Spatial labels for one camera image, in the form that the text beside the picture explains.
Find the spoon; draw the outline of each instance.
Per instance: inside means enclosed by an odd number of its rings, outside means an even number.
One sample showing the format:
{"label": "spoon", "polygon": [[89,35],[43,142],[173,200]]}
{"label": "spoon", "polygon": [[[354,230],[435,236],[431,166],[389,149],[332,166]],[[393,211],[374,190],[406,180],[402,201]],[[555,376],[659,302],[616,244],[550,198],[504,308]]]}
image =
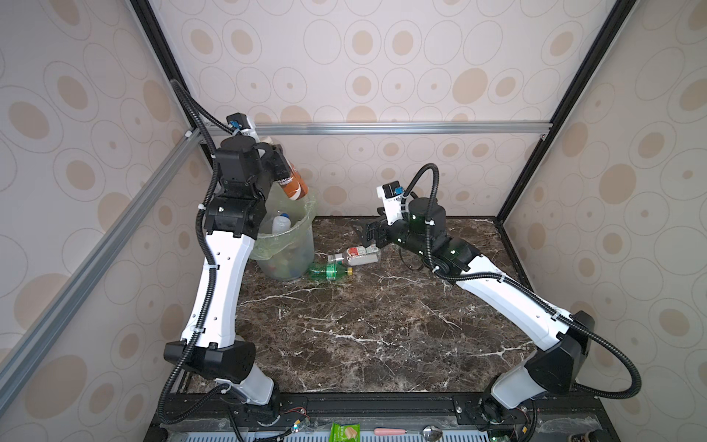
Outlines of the spoon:
{"label": "spoon", "polygon": [[[373,430],[373,434],[376,436],[402,436],[403,434],[407,434],[407,430],[398,428],[376,428]],[[434,425],[426,426],[420,431],[420,434],[426,442],[437,442],[442,438],[442,430]]]}

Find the black frame edge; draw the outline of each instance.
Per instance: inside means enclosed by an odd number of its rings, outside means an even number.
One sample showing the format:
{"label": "black frame edge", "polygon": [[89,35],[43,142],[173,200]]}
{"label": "black frame edge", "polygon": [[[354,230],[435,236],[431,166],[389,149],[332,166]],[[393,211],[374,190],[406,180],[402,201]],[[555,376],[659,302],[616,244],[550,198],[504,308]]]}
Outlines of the black frame edge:
{"label": "black frame edge", "polygon": [[[152,50],[155,52],[157,60],[159,60],[160,65],[162,66],[162,70],[165,72],[165,75],[170,80],[175,79],[179,81],[182,86],[184,86],[186,92],[189,93],[189,89],[187,87],[187,83],[184,80],[184,76],[182,75],[182,72],[180,71],[179,66],[177,65],[177,60],[172,54],[170,45],[167,43],[167,39],[165,38],[165,35],[162,32],[162,28],[160,28],[160,23],[157,21],[157,16],[155,15],[155,11],[152,9],[152,6],[150,6],[149,0],[130,0],[130,4],[132,5],[133,10],[135,11],[137,19],[140,21],[140,25],[145,31],[145,35],[147,35],[147,39],[150,41]],[[184,115],[186,115],[187,121],[189,121],[189,124],[192,126],[192,128],[196,127],[197,123],[194,121],[194,119],[192,119],[192,116],[187,112],[187,110],[184,109],[182,103],[179,103],[179,105],[182,108]],[[206,156],[207,161],[209,162],[211,167],[213,167],[214,160],[211,158],[211,155],[209,154],[209,149],[206,147],[206,144],[201,143],[200,146],[201,150]]]}
{"label": "black frame edge", "polygon": [[541,138],[540,141],[538,141],[535,149],[528,159],[528,162],[523,167],[522,172],[518,176],[518,179],[515,181],[513,188],[508,194],[506,201],[503,203],[501,210],[498,212],[496,219],[498,220],[499,225],[503,225],[503,223],[506,222],[508,215],[510,215],[513,207],[518,202],[520,195],[522,195],[528,182],[540,166],[545,153],[555,140],[558,132],[564,126],[565,121],[571,114],[572,109],[579,100],[579,97],[589,84],[592,75],[594,75],[597,67],[604,59],[607,50],[610,48],[614,38],[621,29],[621,26],[624,24],[626,17],[629,16],[636,1],[637,0],[617,0],[611,12],[609,12],[607,19],[604,21],[602,28],[597,34],[597,38],[592,43],[592,46],[582,61],[579,70],[577,70],[577,74],[575,74],[569,88],[567,88],[564,97],[562,97],[560,105],[557,107],[557,110],[555,110],[554,115],[552,115],[552,118],[550,119],[552,128],[544,139]]}
{"label": "black frame edge", "polygon": [[520,262],[520,259],[518,259],[518,255],[515,253],[515,248],[513,248],[513,244],[511,244],[510,242],[508,233],[506,233],[506,228],[503,227],[503,223],[501,223],[498,219],[493,220],[493,225],[498,231],[498,236],[501,238],[503,248],[505,248],[506,252],[508,253],[510,263],[513,264],[515,272],[518,273],[518,282],[523,284],[528,289],[532,290],[532,285],[530,284],[528,275],[525,273],[525,269],[523,269],[523,264]]}

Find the orange bottle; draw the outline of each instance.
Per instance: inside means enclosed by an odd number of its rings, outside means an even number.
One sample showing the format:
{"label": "orange bottle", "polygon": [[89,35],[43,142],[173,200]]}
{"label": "orange bottle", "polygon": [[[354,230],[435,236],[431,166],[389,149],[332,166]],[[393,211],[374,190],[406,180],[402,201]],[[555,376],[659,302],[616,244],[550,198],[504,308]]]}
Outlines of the orange bottle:
{"label": "orange bottle", "polygon": [[307,184],[304,179],[302,179],[302,176],[297,169],[295,169],[295,166],[293,166],[289,161],[287,163],[290,165],[290,169],[292,169],[292,174],[289,178],[280,180],[277,183],[280,184],[280,187],[282,187],[282,190],[285,191],[285,195],[287,195],[289,199],[297,201],[307,194]]}

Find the white plastic bottle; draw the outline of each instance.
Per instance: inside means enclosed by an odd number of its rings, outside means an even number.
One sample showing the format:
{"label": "white plastic bottle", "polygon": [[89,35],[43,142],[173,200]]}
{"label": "white plastic bottle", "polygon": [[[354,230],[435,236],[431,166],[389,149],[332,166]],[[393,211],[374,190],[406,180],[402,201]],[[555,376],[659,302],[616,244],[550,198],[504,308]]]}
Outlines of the white plastic bottle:
{"label": "white plastic bottle", "polygon": [[272,220],[272,234],[279,235],[280,233],[285,233],[290,230],[292,226],[292,221],[288,214],[278,215]]}

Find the ventilation grille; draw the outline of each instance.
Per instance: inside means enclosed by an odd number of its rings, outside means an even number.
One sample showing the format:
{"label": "ventilation grille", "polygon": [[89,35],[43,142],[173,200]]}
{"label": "ventilation grille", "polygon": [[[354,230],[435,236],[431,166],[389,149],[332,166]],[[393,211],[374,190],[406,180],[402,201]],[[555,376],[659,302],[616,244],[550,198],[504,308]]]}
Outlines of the ventilation grille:
{"label": "ventilation grille", "polygon": [[[256,438],[277,436],[279,433],[259,431],[249,433],[245,442],[253,442]],[[225,431],[212,431],[204,433],[188,433],[185,442],[238,442],[234,434]],[[287,436],[284,442],[329,442],[328,431],[317,431],[313,434],[294,434]],[[425,442],[418,434],[405,436],[374,436],[372,431],[361,432],[361,442]],[[485,431],[476,430],[445,430],[441,442],[489,442]]]}

